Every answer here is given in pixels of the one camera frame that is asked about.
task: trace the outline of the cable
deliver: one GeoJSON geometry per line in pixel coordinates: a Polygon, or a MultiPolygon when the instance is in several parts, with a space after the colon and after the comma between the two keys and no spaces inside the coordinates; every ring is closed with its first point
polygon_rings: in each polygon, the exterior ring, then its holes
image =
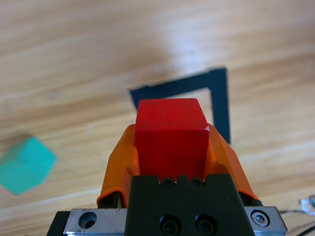
{"type": "Polygon", "coordinates": [[[292,230],[288,231],[287,234],[290,235],[290,234],[292,234],[292,233],[295,232],[295,231],[298,231],[298,230],[300,230],[300,229],[302,229],[302,228],[305,228],[305,227],[307,227],[307,226],[309,226],[309,225],[313,225],[313,224],[315,224],[315,220],[310,221],[309,223],[306,223],[306,224],[297,226],[297,227],[293,228],[292,230]]]}
{"type": "Polygon", "coordinates": [[[308,228],[307,230],[303,231],[303,232],[300,233],[298,236],[305,236],[305,235],[311,233],[312,231],[315,231],[315,225],[312,226],[312,227],[310,227],[310,228],[308,228]]]}
{"type": "Polygon", "coordinates": [[[279,211],[280,214],[286,214],[286,213],[301,213],[306,214],[303,210],[281,210],[279,211]]]}

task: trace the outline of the screw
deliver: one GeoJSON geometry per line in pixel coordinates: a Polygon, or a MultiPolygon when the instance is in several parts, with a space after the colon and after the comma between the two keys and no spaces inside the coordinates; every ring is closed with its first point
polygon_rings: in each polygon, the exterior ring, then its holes
{"type": "Polygon", "coordinates": [[[252,220],[255,222],[255,224],[266,227],[269,225],[269,218],[266,215],[266,213],[260,212],[260,211],[253,211],[252,212],[252,220]]]}
{"type": "Polygon", "coordinates": [[[256,220],[259,223],[264,223],[265,222],[265,218],[262,215],[256,215],[256,220]]]}

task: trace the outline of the wood grain surface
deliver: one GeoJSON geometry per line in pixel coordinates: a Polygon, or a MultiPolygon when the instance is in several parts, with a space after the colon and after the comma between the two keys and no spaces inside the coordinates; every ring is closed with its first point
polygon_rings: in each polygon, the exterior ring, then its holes
{"type": "MultiPolygon", "coordinates": [[[[135,122],[127,89],[219,66],[255,194],[298,208],[315,194],[314,10],[314,0],[1,0],[0,153],[34,135],[58,161],[28,193],[0,188],[0,235],[43,236],[56,211],[96,207],[108,156],[135,122]]],[[[181,97],[197,97],[211,122],[207,91],[181,97]]],[[[289,230],[315,220],[284,219],[289,230]]]]}

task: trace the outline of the teal block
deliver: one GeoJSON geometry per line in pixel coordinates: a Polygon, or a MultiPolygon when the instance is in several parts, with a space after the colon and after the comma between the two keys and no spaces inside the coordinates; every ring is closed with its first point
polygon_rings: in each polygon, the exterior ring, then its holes
{"type": "Polygon", "coordinates": [[[0,159],[0,184],[14,194],[22,194],[44,182],[55,161],[56,156],[37,138],[28,138],[0,159]]]}

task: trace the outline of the screw hole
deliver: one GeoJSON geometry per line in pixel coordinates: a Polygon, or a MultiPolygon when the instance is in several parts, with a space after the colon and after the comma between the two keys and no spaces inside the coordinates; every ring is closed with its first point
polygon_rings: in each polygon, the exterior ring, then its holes
{"type": "Polygon", "coordinates": [[[203,236],[213,236],[218,230],[215,219],[209,214],[198,215],[196,217],[196,227],[203,236]]]}
{"type": "Polygon", "coordinates": [[[190,182],[193,186],[203,186],[203,180],[200,178],[193,178],[190,182]]]}
{"type": "Polygon", "coordinates": [[[165,236],[176,236],[181,228],[181,221],[175,215],[166,215],[160,220],[160,229],[165,236]]]}
{"type": "Polygon", "coordinates": [[[163,180],[162,184],[166,187],[172,187],[174,186],[174,181],[171,178],[167,178],[163,180]]]}
{"type": "Polygon", "coordinates": [[[79,219],[79,226],[82,229],[89,229],[92,227],[97,220],[97,216],[94,212],[86,212],[83,215],[81,215],[79,219]]]}

